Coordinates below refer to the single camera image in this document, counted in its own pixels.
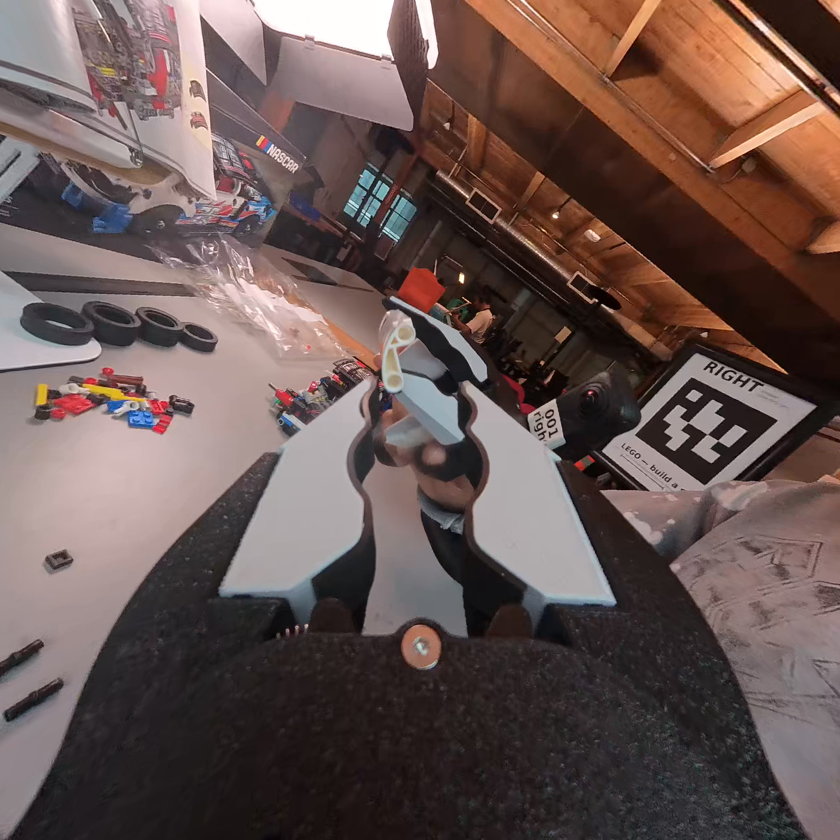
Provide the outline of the metal ventilation duct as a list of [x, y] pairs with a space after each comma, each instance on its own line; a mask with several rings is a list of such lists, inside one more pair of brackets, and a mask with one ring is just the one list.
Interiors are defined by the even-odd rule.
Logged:
[[501, 217], [501, 207], [482, 191], [473, 186], [467, 187], [462, 185], [451, 175], [442, 170], [437, 170], [435, 172], [435, 178], [442, 184], [445, 184], [452, 192], [462, 197], [468, 209], [472, 210], [484, 221], [488, 222], [491, 227], [494, 227], [508, 236], [519, 246], [524, 248], [526, 252], [530, 253], [531, 256], [551, 268], [551, 270], [553, 270], [555, 274], [559, 275], [564, 280], [565, 285], [572, 289], [573, 293], [579, 298], [589, 303], [594, 303], [595, 305], [612, 312], [620, 311], [622, 303], [616, 299], [611, 292], [597, 286], [579, 270], [571, 271], [570, 269], [565, 268], [554, 255], [541, 248], [521, 231], [516, 229], [511, 223], [504, 220]]

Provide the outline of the black framed marker sign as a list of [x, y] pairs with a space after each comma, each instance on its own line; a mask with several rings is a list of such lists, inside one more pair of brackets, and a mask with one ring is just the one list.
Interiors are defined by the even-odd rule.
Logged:
[[650, 491], [760, 480], [838, 415], [837, 393], [703, 342], [684, 346], [638, 404], [640, 423], [591, 457]]

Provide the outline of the person's right forearm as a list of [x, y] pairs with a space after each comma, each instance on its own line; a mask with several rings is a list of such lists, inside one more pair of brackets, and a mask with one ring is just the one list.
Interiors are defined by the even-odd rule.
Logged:
[[464, 512], [445, 509], [433, 499], [424, 495], [420, 490], [417, 492], [417, 498], [423, 514], [435, 522], [442, 530], [457, 535], [463, 534], [465, 526]]

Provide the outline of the person's torso in grey sweatshirt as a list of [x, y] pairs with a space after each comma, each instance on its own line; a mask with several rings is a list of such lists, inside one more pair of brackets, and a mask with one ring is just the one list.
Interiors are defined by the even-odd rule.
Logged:
[[806, 835], [838, 838], [838, 478], [603, 495], [705, 617]]

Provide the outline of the white softbox light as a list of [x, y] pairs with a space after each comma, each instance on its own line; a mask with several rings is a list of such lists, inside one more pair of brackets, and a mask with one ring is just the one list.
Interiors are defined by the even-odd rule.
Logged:
[[268, 92], [411, 133], [438, 60], [429, 1], [257, 1], [279, 38]]

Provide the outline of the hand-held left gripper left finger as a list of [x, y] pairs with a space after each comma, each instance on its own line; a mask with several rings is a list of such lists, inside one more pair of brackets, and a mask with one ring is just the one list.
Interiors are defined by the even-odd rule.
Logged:
[[377, 380], [365, 379], [278, 452], [218, 588], [229, 599], [285, 602], [309, 624], [334, 599], [364, 627], [375, 578], [375, 533], [364, 480], [375, 463]]

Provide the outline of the pile of toy connector pins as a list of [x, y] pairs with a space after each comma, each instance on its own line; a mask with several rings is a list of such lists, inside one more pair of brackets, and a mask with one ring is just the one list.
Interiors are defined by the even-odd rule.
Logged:
[[[46, 643], [43, 639], [37, 638], [29, 642], [25, 646], [11, 652], [1, 660], [1, 677], [5, 678], [11, 675], [15, 670], [22, 668], [28, 662], [37, 657], [45, 648]], [[16, 700], [15, 703], [3, 709], [2, 720], [4, 723], [12, 723], [20, 719], [30, 711], [41, 706], [48, 699], [61, 692], [65, 686], [65, 680], [58, 677], [38, 686], [27, 695], [22, 696]]]

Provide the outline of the grey desk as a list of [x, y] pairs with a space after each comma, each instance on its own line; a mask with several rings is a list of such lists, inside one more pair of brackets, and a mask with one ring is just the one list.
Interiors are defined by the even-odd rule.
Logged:
[[[216, 351], [137, 342], [97, 363], [2, 373], [2, 657], [40, 638], [45, 648], [2, 678], [2, 710], [61, 677], [65, 686], [12, 723], [2, 721], [2, 838], [32, 802], [64, 738], [100, 647], [145, 575], [173, 542], [262, 454], [282, 441], [269, 407], [271, 382], [299, 387], [322, 368], [280, 360], [272, 345], [192, 295], [129, 294], [213, 330]], [[194, 401], [163, 435], [93, 412], [35, 423], [38, 383], [109, 365], [166, 395]], [[46, 555], [74, 563], [50, 572]]]

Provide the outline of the white toy beam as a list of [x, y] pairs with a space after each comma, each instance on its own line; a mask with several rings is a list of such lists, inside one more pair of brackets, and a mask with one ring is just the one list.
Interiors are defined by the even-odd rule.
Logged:
[[404, 386], [403, 369], [400, 354], [416, 340], [417, 334], [410, 317], [401, 309], [385, 313], [379, 327], [381, 372], [380, 378], [384, 389], [394, 395]]

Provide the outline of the partly built toy car model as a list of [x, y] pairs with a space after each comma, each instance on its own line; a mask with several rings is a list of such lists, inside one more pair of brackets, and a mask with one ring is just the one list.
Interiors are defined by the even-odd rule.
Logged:
[[330, 373], [312, 380], [299, 391], [269, 383], [278, 429], [287, 438], [295, 436], [355, 386], [369, 379], [377, 381], [379, 414], [384, 414], [393, 407], [393, 398], [386, 393], [372, 366], [357, 355], [336, 360]]

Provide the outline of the orange plastic bin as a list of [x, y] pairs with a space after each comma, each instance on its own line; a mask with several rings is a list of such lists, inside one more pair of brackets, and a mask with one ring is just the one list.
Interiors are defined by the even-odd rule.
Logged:
[[430, 269], [414, 267], [408, 270], [395, 296], [420, 312], [428, 313], [445, 293]]

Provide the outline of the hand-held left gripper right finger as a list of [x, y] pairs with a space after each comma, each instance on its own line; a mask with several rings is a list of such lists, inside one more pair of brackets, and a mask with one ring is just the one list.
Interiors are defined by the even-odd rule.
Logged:
[[538, 628], [550, 606], [616, 606], [561, 474], [560, 459], [477, 386], [464, 383], [465, 437], [479, 453], [465, 511], [462, 582], [486, 616], [521, 606]]

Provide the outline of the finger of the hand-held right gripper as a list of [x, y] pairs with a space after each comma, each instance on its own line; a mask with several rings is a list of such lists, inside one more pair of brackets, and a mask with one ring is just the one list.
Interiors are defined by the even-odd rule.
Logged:
[[407, 315], [414, 327], [416, 341], [455, 382], [488, 385], [490, 371], [487, 361], [463, 333], [397, 297], [384, 298], [384, 308]]
[[443, 363], [426, 348], [404, 349], [399, 353], [399, 363], [401, 403], [438, 442], [462, 442], [465, 435], [459, 423], [458, 399], [437, 385], [447, 373]]

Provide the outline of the instruction booklet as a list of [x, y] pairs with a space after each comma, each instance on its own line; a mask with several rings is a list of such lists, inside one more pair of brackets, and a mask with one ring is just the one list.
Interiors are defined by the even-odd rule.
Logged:
[[215, 196], [200, 4], [68, 2], [94, 102], [87, 122], [130, 149], [136, 166], [178, 173]]

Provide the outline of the toy car set box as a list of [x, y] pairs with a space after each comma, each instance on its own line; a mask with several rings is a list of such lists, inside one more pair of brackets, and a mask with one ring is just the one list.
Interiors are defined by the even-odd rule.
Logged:
[[2, 222], [77, 242], [97, 236], [243, 238], [263, 231], [285, 201], [277, 194], [288, 194], [306, 158], [264, 136], [252, 148], [215, 133], [211, 138], [211, 196], [200, 196], [178, 173], [142, 185], [43, 152], [2, 205]]

